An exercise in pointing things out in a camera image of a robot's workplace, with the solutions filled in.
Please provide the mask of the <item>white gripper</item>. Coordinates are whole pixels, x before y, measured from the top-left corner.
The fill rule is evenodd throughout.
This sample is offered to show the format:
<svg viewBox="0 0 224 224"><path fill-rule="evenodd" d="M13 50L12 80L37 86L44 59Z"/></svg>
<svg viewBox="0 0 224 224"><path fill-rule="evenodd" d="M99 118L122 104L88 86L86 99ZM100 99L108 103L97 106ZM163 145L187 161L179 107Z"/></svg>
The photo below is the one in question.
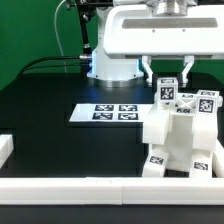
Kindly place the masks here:
<svg viewBox="0 0 224 224"><path fill-rule="evenodd" d="M110 57L148 55L141 63L149 86L158 78L150 56L185 56L177 75L179 86L185 87L194 56L224 55L224 5L189 7L186 16L154 16L145 4L114 7L106 20L103 48Z"/></svg>

